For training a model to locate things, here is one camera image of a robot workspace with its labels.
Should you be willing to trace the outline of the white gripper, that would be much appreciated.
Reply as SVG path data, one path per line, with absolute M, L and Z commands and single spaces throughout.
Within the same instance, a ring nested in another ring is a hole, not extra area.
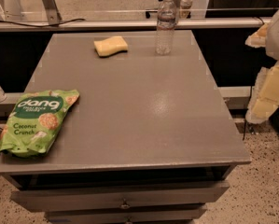
M 266 54 L 279 61 L 279 9 L 268 23 L 264 23 L 250 35 L 245 44 L 251 48 L 265 48 Z M 252 124 L 260 124 L 279 107 L 279 62 L 272 68 L 262 67 L 257 75 L 247 107 L 245 119 Z

